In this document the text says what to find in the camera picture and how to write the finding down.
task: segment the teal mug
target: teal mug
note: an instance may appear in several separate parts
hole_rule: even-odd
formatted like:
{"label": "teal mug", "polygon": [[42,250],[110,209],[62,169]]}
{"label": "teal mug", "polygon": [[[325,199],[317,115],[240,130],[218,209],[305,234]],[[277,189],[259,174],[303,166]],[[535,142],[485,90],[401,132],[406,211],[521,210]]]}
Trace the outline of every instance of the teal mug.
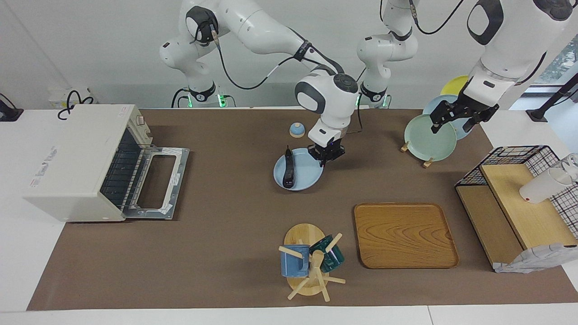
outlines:
{"label": "teal mug", "polygon": [[313,246],[311,246],[311,248],[309,249],[310,254],[313,254],[313,252],[315,252],[316,250],[320,250],[323,252],[323,263],[321,263],[320,267],[321,272],[323,273],[329,273],[335,270],[345,261],[345,257],[343,257],[343,254],[341,253],[341,250],[339,250],[339,247],[337,247],[337,245],[333,246],[333,249],[331,249],[329,253],[325,252],[325,249],[327,248],[327,246],[329,246],[329,244],[332,241],[333,235],[327,235],[322,240],[313,244]]}

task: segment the white cloth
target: white cloth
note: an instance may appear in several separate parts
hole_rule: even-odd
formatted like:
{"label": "white cloth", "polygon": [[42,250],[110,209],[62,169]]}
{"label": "white cloth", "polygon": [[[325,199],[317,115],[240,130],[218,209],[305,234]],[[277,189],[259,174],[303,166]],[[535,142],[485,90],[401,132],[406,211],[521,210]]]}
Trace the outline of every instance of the white cloth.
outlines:
{"label": "white cloth", "polygon": [[530,273],[556,267],[564,263],[578,260],[577,247],[565,247],[561,243],[542,245],[523,251],[510,264],[494,263],[494,271]]}

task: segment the blue plate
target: blue plate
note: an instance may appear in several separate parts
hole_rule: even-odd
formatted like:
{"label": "blue plate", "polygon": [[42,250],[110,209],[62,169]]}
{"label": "blue plate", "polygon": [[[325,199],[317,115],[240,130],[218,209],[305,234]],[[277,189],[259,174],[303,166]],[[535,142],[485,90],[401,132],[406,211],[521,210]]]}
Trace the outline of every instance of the blue plate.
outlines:
{"label": "blue plate", "polygon": [[[438,107],[438,104],[441,103],[442,101],[447,101],[449,103],[453,103],[453,102],[455,102],[456,99],[458,99],[458,97],[456,95],[437,96],[436,98],[432,99],[425,106],[423,114],[431,114],[434,111],[434,109],[436,107]],[[467,121],[468,121],[468,118],[464,118],[464,119],[458,119],[458,120],[450,122],[451,126],[454,127],[455,134],[456,134],[458,140],[464,139],[469,134],[469,132],[466,133],[464,131],[464,124],[466,124]]]}
{"label": "blue plate", "polygon": [[[295,185],[289,191],[302,191],[313,186],[323,173],[323,167],[319,166],[319,160],[311,157],[307,148],[293,149],[295,167]],[[285,175],[285,155],[281,156],[273,168],[273,178],[280,187],[283,187],[283,175]]]}

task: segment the blue mug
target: blue mug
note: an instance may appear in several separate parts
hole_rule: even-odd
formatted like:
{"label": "blue mug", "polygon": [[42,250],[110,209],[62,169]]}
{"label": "blue mug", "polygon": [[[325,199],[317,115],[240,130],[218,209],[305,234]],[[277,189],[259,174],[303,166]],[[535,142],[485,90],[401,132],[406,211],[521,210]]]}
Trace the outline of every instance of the blue mug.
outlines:
{"label": "blue mug", "polygon": [[309,245],[283,245],[301,253],[303,258],[281,252],[281,274],[286,278],[303,278],[309,275]]}

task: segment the yellow plate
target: yellow plate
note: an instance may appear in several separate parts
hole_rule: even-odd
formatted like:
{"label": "yellow plate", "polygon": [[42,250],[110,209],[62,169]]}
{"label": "yellow plate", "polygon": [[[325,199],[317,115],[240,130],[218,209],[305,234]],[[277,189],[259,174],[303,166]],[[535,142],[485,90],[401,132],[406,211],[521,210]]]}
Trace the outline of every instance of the yellow plate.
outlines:
{"label": "yellow plate", "polygon": [[468,76],[459,76],[450,80],[442,88],[440,95],[458,95],[464,85],[468,82]]}

